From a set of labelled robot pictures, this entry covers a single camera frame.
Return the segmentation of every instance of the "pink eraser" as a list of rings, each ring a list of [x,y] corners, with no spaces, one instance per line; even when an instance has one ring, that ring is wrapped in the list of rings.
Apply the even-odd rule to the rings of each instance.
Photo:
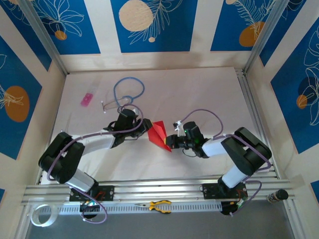
[[[81,106],[87,107],[93,98],[93,94],[86,93],[81,101]]]

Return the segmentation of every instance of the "paper airplane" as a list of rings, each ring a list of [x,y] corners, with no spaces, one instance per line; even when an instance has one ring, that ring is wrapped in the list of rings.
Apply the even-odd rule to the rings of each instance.
[[[171,149],[165,144],[167,134],[163,121],[153,122],[153,127],[149,129],[148,135],[150,142],[171,152]]]

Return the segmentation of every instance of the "aluminum rail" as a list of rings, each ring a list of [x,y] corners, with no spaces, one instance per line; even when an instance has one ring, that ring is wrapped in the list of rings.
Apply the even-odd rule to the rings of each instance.
[[[172,202],[207,202],[201,192],[203,183],[217,183],[219,177],[184,178],[184,179],[158,179],[100,182],[100,185],[113,185],[114,200],[111,203],[137,203],[145,201],[170,200]],[[262,189],[255,200],[265,200],[266,196],[279,190],[287,190],[291,199],[295,197],[289,180],[276,178],[257,178],[263,183]],[[246,184],[248,195],[251,196],[259,187],[258,184]],[[66,185],[30,185],[27,186],[22,205],[55,203],[79,204],[69,202],[70,189]]]

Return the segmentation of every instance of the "pliers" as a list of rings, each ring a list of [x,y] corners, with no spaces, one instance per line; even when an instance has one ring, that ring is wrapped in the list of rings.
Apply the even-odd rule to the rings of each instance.
[[[171,213],[171,211],[165,211],[165,210],[162,210],[162,209],[159,209],[155,206],[159,205],[159,204],[163,204],[163,203],[166,203],[166,204],[171,204],[171,201],[167,201],[167,200],[161,200],[161,201],[158,201],[158,202],[149,202],[149,203],[138,203],[138,204],[135,204],[135,206],[138,206],[138,207],[142,207],[142,208],[149,208],[149,210],[156,210],[160,213],[163,213],[163,214],[169,214]]]

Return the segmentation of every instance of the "white table surface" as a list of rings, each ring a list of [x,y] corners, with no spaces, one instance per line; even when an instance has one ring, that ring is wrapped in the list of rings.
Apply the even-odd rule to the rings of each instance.
[[[197,108],[217,113],[224,123],[224,133],[232,133],[242,126],[256,132],[234,68],[223,67],[70,74],[66,78],[52,139],[61,130],[70,135],[83,135],[99,131],[116,120],[116,109],[103,113],[101,101],[112,101],[113,86],[129,76],[145,84],[145,93],[134,100],[134,104],[142,109],[145,118],[153,122],[163,120],[168,135],[176,133],[172,126],[175,121]],[[97,91],[89,106],[83,107],[80,102],[93,84],[99,85]],[[126,80],[118,85],[117,95],[135,96],[141,90],[139,83]],[[196,112],[187,121],[195,121],[205,137],[220,131],[218,120],[207,112]],[[170,153],[150,143],[145,134],[137,141],[126,141],[114,149],[83,156],[78,168],[97,181],[109,181],[223,174],[232,165],[227,154],[202,159],[187,157],[180,149]],[[45,173],[41,183],[49,183]]]

